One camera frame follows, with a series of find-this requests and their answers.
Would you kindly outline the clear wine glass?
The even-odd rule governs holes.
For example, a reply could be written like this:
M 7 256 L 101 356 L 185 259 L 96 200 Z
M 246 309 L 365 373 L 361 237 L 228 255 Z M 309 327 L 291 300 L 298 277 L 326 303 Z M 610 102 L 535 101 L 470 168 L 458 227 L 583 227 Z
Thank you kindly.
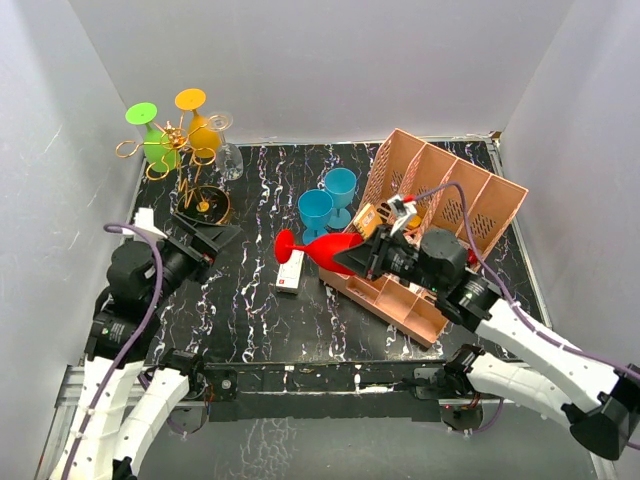
M 238 180 L 244 170 L 244 162 L 239 148 L 229 142 L 226 131 L 233 124 L 233 116 L 228 112 L 213 112 L 208 119 L 207 127 L 217 134 L 220 145 L 216 149 L 215 164 L 221 177 L 228 181 Z

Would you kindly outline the green wine glass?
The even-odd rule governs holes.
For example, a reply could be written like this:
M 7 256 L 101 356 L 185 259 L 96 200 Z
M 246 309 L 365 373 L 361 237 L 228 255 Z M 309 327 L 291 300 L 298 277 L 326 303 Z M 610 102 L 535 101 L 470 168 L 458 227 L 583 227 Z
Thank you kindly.
M 157 107 L 150 102 L 132 105 L 125 119 L 132 125 L 143 125 L 146 133 L 142 148 L 148 163 L 148 173 L 153 178 L 162 178 L 176 168 L 178 152 L 173 148 L 169 136 L 153 124 L 157 116 Z

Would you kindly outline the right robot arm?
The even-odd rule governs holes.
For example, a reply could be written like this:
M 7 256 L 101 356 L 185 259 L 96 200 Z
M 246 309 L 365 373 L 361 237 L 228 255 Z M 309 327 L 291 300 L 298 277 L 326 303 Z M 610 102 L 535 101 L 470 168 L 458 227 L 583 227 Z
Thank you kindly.
M 380 225 L 332 259 L 363 278 L 393 274 L 434 291 L 435 307 L 446 319 L 528 365 L 521 369 L 488 353 L 467 353 L 446 371 L 453 394 L 487 392 L 526 406 L 556 420 L 604 459 L 617 460 L 630 447 L 639 425 L 638 367 L 587 353 L 531 319 L 499 281 L 468 267 L 468 252 L 451 232 L 434 228 L 412 245 Z

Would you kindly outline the red wine glass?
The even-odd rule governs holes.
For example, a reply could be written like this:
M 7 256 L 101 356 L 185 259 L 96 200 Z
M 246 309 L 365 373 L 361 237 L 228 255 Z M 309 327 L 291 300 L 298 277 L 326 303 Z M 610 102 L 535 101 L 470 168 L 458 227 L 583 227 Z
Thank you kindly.
M 308 245 L 296 245 L 291 230 L 282 230 L 276 237 L 274 254 L 279 264 L 289 261 L 294 250 L 309 256 L 319 267 L 342 275 L 353 275 L 346 267 L 338 264 L 333 257 L 363 242 L 358 233 L 330 233 L 322 235 Z

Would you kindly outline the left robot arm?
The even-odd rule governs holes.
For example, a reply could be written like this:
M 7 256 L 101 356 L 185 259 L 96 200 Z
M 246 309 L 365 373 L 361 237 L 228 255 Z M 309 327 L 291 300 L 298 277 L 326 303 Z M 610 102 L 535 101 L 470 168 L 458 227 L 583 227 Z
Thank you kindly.
M 201 356 L 171 349 L 153 368 L 133 410 L 126 409 L 163 304 L 185 281 L 205 283 L 216 257 L 242 231 L 235 225 L 196 226 L 180 215 L 173 222 L 187 233 L 187 242 L 159 230 L 150 209 L 139 210 L 133 224 L 103 227 L 126 239 L 112 252 L 107 285 L 95 302 L 82 389 L 52 479 L 137 478 L 177 404 L 205 390 Z

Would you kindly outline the blue wine glass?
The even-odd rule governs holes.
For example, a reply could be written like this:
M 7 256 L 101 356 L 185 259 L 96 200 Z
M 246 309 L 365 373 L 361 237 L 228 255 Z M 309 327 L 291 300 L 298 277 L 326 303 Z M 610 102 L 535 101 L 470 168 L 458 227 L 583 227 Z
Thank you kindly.
M 305 245 L 326 235 L 326 226 L 334 208 L 332 197 L 324 190 L 311 189 L 298 199 L 298 210 L 305 230 L 302 240 Z
M 330 170 L 324 178 L 325 191 L 333 199 L 334 210 L 328 226 L 334 230 L 343 230 L 351 221 L 351 214 L 347 207 L 351 204 L 357 177 L 347 168 L 335 168 Z

